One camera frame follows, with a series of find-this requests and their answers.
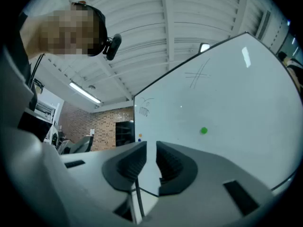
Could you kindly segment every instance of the ceiling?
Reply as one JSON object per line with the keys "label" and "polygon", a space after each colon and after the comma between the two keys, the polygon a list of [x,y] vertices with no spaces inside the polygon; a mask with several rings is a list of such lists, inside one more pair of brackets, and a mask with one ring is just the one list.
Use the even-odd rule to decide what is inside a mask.
{"label": "ceiling", "polygon": [[[42,15],[72,1],[80,0],[32,0],[25,11]],[[244,31],[258,36],[263,27],[261,41],[277,52],[288,31],[286,18],[271,0],[84,1],[106,16],[109,37],[121,34],[114,60],[102,54],[85,59],[47,54],[36,77],[48,90],[88,112],[133,105],[134,95],[197,54],[201,43],[214,45]],[[265,21],[267,11],[270,17]],[[102,103],[96,106],[73,91],[71,81]]]}

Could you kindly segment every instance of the fluorescent light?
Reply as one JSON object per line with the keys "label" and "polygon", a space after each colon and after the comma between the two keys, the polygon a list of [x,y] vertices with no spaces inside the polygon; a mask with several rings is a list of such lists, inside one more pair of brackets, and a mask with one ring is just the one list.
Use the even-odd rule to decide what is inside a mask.
{"label": "fluorescent light", "polygon": [[251,63],[250,63],[250,55],[248,53],[248,50],[246,47],[244,47],[242,49],[242,54],[243,54],[243,57],[244,57],[244,60],[245,60],[245,63],[246,63],[246,67],[250,67]]}
{"label": "fluorescent light", "polygon": [[296,50],[295,50],[294,53],[293,53],[293,56],[294,56],[294,54],[297,52],[298,49],[299,49],[299,47],[296,48]]}
{"label": "fluorescent light", "polygon": [[90,95],[89,93],[87,93],[86,91],[84,91],[82,88],[80,88],[78,85],[76,85],[75,83],[71,82],[70,86],[73,89],[76,89],[78,92],[80,92],[81,94],[83,94],[84,96],[88,97],[90,100],[93,100],[94,102],[96,102],[97,104],[101,103],[100,100],[96,99],[94,96]]}
{"label": "fluorescent light", "polygon": [[209,47],[210,47],[209,44],[202,44],[202,43],[201,43],[201,45],[200,45],[200,53],[203,52],[203,51],[208,50]]}

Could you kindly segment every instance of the green magnet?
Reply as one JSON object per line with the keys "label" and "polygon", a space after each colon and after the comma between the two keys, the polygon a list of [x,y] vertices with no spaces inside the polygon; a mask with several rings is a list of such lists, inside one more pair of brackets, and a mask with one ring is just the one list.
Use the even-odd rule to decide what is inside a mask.
{"label": "green magnet", "polygon": [[203,128],[201,129],[201,133],[202,133],[202,134],[206,134],[206,133],[207,133],[207,128],[206,128],[206,127],[203,127]]}

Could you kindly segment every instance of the brick wall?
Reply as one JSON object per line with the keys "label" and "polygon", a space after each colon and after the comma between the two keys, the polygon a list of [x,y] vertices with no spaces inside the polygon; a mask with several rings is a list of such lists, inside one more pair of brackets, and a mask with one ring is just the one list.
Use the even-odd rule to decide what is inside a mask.
{"label": "brick wall", "polygon": [[116,122],[133,119],[133,107],[91,114],[64,102],[58,124],[62,125],[62,131],[74,143],[89,135],[90,129],[95,129],[91,147],[95,151],[116,147]]}

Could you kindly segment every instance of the headset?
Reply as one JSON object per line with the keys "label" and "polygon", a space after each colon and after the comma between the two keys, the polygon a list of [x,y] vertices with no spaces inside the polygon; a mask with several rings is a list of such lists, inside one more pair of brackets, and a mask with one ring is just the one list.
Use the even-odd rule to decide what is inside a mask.
{"label": "headset", "polygon": [[75,5],[81,5],[86,7],[87,9],[91,9],[93,10],[96,15],[100,18],[100,21],[103,23],[105,31],[103,31],[106,35],[107,41],[105,43],[102,43],[103,41],[100,41],[99,43],[99,50],[98,53],[90,55],[90,56],[96,56],[98,54],[100,54],[103,51],[103,54],[106,55],[106,58],[109,61],[112,61],[117,53],[117,50],[119,49],[119,46],[122,42],[122,37],[120,34],[115,34],[113,38],[110,38],[107,36],[107,29],[105,26],[105,16],[101,13],[101,11],[99,9],[96,9],[90,5],[87,5],[85,3],[82,2],[73,2],[73,4]]}

